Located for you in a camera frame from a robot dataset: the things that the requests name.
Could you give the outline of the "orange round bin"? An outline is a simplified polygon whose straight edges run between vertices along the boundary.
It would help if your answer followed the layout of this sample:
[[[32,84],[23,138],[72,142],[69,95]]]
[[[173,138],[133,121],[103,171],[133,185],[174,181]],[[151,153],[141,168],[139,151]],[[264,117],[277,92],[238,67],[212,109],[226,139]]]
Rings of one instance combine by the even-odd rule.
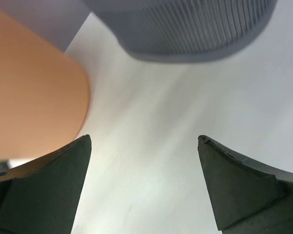
[[[36,158],[68,144],[89,100],[84,69],[0,10],[0,159]]]

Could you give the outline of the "grey slatted basket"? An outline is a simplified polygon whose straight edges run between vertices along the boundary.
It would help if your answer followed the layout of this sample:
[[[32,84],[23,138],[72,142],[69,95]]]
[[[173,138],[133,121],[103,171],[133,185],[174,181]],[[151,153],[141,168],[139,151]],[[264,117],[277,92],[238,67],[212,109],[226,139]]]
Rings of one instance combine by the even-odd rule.
[[[274,0],[87,0],[132,57],[163,63],[211,62],[252,43]]]

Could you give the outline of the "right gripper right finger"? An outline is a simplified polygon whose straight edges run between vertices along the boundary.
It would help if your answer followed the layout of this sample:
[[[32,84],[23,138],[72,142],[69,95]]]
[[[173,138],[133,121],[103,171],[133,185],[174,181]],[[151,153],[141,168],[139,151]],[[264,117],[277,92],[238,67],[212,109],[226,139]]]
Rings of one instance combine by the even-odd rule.
[[[224,234],[293,234],[293,173],[200,135],[198,154],[217,229]]]

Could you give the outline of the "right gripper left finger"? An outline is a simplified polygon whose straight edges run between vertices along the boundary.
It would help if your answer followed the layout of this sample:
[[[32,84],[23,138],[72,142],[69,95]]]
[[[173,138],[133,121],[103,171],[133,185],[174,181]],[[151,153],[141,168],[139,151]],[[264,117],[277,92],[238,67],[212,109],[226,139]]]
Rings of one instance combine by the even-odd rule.
[[[0,234],[69,234],[91,156],[90,135],[0,172]]]

